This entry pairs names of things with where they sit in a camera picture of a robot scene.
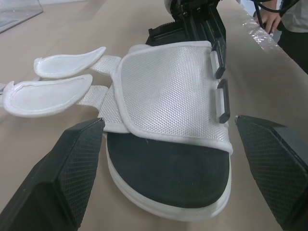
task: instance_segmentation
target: beige table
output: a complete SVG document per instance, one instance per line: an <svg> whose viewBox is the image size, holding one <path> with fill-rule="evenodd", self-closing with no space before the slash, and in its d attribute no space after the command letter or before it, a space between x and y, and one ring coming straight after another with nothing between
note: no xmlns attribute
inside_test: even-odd
<svg viewBox="0 0 308 231"><path fill-rule="evenodd" d="M281 231L251 176L234 118L244 114L285 124L308 143L308 76L273 41L255 36L257 25L235 0L224 0L218 11L227 30L224 77L229 79L234 148L232 190L226 208L217 217L198 223L166 220L139 209L113 184L103 142L79 230ZM38 57L86 53L99 46L107 47L105 54L124 56L130 46L146 41L149 28L169 21L162 0L46 5L43 14L0 34L0 82L33 79L33 61ZM111 83L96 74L94 78L95 84ZM95 109L73 106L55 116L27 119L0 109L0 211L62 132L97 114Z"/></svg>

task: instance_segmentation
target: white strap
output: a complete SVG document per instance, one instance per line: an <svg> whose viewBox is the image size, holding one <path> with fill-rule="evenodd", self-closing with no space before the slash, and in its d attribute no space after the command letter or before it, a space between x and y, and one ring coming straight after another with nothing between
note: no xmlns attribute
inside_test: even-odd
<svg viewBox="0 0 308 231"><path fill-rule="evenodd" d="M98 117L104 118L105 128L104 131L116 133L130 133L125 127L119 108L115 99L115 89L113 84L107 92L107 96L103 102L102 108Z"/></svg>
<svg viewBox="0 0 308 231"><path fill-rule="evenodd" d="M217 72L217 70L219 68L219 61L218 61L217 51L212 51L210 53L210 59L211 59L213 74L214 74L214 76L216 76L216 72Z"/></svg>
<svg viewBox="0 0 308 231"><path fill-rule="evenodd" d="M100 58L100 60L97 61L90 69L101 74L109 75L112 70L116 69L120 61L120 57L103 55L102 58Z"/></svg>
<svg viewBox="0 0 308 231"><path fill-rule="evenodd" d="M108 88L106 86L91 86L77 105L92 106L100 111L107 92Z"/></svg>

